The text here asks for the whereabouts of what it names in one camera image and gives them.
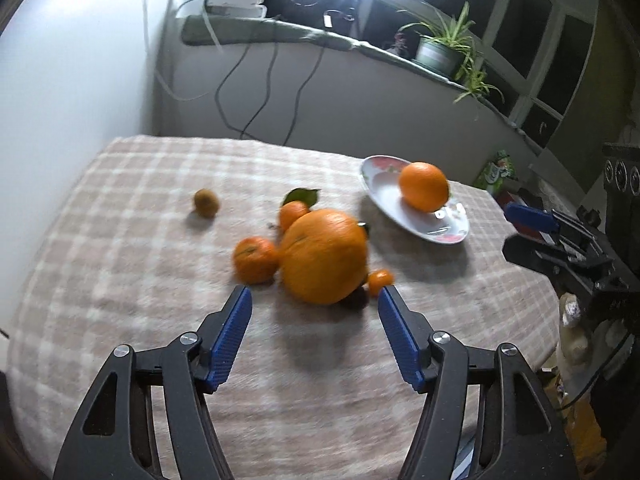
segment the plaid tablecloth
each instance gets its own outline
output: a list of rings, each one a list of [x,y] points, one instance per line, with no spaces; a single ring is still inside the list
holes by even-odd
[[[164,346],[219,310],[234,285],[230,257],[269,228],[286,192],[321,189],[318,207],[367,221],[370,268],[436,329],[463,343],[519,346],[532,366],[552,352],[558,310],[550,283],[508,264],[513,233],[484,191],[452,183],[470,234],[438,246],[403,231],[369,200],[360,161],[228,139],[117,139],[74,189],[44,244],[15,318],[8,377],[26,448],[51,473],[66,431],[108,354],[121,342]],[[191,211],[209,187],[213,224]],[[395,478],[424,397],[401,379],[373,301],[364,310],[292,300],[278,285],[252,290],[254,314],[229,380],[208,396],[238,479]],[[154,395],[158,448],[172,462],[162,393]],[[477,399],[467,404],[474,424]]]

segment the table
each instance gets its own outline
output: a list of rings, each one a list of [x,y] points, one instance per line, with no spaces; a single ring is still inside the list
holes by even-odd
[[[420,240],[363,192],[360,161],[230,139],[117,139],[87,169],[52,227],[15,317],[8,379],[26,449],[51,473],[95,374],[121,342],[164,346],[219,310],[237,283],[233,247],[274,237],[284,195],[317,187],[317,207],[370,224],[370,268],[388,267],[407,304],[467,345],[510,341],[532,367],[553,351],[556,295],[508,264],[514,232],[489,194],[455,182],[470,234],[456,246]],[[215,190],[211,224],[190,213]],[[424,397],[402,382],[374,301],[363,310],[309,306],[277,284],[252,288],[254,314],[227,383],[208,396],[237,479],[394,478]],[[478,402],[467,403],[465,429]],[[154,392],[164,475],[172,463],[162,392]]]

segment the green plant pot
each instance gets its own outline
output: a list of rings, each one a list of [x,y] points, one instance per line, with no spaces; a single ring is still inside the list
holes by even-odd
[[[453,81],[464,60],[461,52],[422,38],[414,61]]]

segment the plate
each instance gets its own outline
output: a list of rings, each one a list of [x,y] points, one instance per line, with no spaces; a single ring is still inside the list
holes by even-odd
[[[409,164],[388,155],[367,157],[360,166],[365,191],[384,214],[410,233],[437,244],[458,244],[469,232],[465,207],[453,195],[435,213],[423,213],[408,205],[400,193],[398,177]]]

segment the bolt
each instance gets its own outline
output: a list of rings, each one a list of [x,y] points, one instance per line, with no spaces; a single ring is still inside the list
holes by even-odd
[[[183,345],[192,345],[198,340],[198,334],[195,332],[187,332],[180,336],[180,342]]]
[[[516,345],[513,345],[511,343],[504,343],[503,345],[500,346],[500,350],[502,351],[503,354],[508,356],[516,355],[518,353],[518,349],[516,348]]]
[[[129,347],[127,345],[116,346],[116,348],[113,349],[113,355],[116,357],[124,357],[128,353]]]
[[[441,345],[446,345],[449,341],[451,341],[451,336],[449,334],[447,334],[446,332],[434,332],[433,333],[433,340],[436,343],[439,343]]]

